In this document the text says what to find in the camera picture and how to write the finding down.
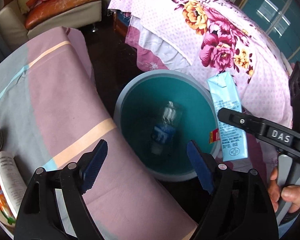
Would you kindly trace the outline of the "person's right hand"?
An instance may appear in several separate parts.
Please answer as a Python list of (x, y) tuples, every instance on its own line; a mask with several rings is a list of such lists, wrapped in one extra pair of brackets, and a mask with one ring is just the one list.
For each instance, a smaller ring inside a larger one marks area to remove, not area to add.
[(271, 203), (276, 212), (279, 208), (279, 198), (282, 198), (285, 202), (291, 203), (289, 213), (295, 213), (300, 209), (300, 186), (290, 185), (280, 189), (277, 185), (278, 170), (275, 167), (270, 175), (270, 182), (268, 186), (268, 194), (270, 196)]

